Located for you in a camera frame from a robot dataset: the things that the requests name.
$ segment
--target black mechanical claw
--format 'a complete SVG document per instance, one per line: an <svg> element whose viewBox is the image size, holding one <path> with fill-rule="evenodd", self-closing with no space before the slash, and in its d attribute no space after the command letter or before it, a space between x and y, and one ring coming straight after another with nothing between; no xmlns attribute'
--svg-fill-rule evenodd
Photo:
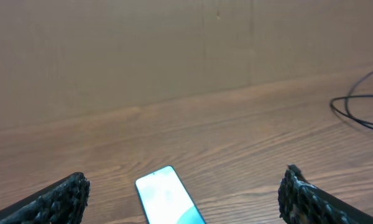
<svg viewBox="0 0 373 224"><path fill-rule="evenodd" d="M373 224L373 217L310 184L289 165L278 191L280 217L288 224Z"/></svg>
<svg viewBox="0 0 373 224"><path fill-rule="evenodd" d="M79 224L89 192L90 181L75 172L0 210L0 224Z"/></svg>

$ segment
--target white screen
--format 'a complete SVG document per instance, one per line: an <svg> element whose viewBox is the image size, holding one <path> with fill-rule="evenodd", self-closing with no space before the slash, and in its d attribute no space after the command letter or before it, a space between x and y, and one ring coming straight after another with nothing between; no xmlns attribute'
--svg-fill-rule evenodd
<svg viewBox="0 0 373 224"><path fill-rule="evenodd" d="M205 223L173 167L142 177L136 185L150 224Z"/></svg>

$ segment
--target wall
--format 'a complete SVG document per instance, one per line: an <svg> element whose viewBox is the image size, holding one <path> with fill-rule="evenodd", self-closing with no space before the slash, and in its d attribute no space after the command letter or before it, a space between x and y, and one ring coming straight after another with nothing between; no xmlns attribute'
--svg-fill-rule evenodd
<svg viewBox="0 0 373 224"><path fill-rule="evenodd" d="M0 129L373 63L372 1L0 1Z"/></svg>

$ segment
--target wooden tabletop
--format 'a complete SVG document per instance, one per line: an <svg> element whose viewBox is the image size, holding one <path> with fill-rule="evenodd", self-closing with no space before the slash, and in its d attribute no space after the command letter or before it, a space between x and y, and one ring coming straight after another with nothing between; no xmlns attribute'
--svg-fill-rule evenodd
<svg viewBox="0 0 373 224"><path fill-rule="evenodd" d="M83 223L146 223L134 185L173 165L208 223L283 223L277 189L294 163L373 216L373 131L329 100L373 66L0 131L0 209L75 171L91 183ZM373 93L373 77L360 87ZM373 100L354 100L373 121Z"/></svg>

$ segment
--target black cable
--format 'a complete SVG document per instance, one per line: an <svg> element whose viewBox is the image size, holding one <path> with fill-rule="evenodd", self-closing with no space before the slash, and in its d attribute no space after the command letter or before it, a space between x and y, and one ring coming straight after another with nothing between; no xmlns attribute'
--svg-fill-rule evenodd
<svg viewBox="0 0 373 224"><path fill-rule="evenodd" d="M365 75L364 77L362 77L360 80L358 80L358 82L356 82L352 88L348 91L348 94L347 96L342 96L342 97L336 97L336 98L333 98L330 100L330 108L334 111L336 111L337 113L357 122L358 124L362 125L362 126L365 126L367 128L370 128L373 130L373 122L370 122L370 121L366 121L366 120L363 120L363 119L359 119L357 117L355 117L354 115L352 115L351 111L349 110L349 99L350 98L373 98L373 94L366 94L366 95L352 95L354 93L354 90L364 81L366 80L367 78L369 78L371 75L373 75L373 71L369 72L367 75ZM334 102L335 101L338 101L338 100L344 100L344 109L345 109L345 113L340 111L339 109L337 109L334 105Z"/></svg>

